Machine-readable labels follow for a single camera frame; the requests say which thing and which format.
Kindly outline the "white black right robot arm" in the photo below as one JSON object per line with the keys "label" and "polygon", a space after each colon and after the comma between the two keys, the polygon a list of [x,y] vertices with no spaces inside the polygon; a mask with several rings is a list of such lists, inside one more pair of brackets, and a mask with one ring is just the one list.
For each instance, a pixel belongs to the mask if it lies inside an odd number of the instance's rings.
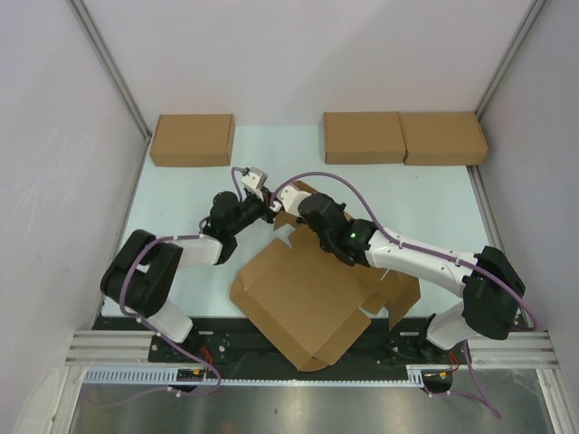
{"label": "white black right robot arm", "polygon": [[388,231],[375,217],[349,219],[344,204],[323,193],[298,193],[284,206],[317,234],[324,251],[348,266],[402,272],[459,298],[455,306],[434,315],[417,340],[424,361],[439,362],[455,344],[475,335],[508,338],[526,287],[502,250],[437,249]]}

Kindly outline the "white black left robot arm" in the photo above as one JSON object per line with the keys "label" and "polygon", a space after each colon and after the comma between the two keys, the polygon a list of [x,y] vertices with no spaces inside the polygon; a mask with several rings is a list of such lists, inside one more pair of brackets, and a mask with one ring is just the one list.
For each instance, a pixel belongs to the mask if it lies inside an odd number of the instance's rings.
{"label": "white black left robot arm", "polygon": [[237,248],[239,232],[259,219],[274,220],[267,188],[245,192],[242,200],[233,192],[218,193],[195,235],[158,238],[148,231],[133,231],[101,279],[101,293],[169,338],[167,348],[180,361],[198,355],[200,340],[192,319],[169,299],[177,271],[224,264]]}

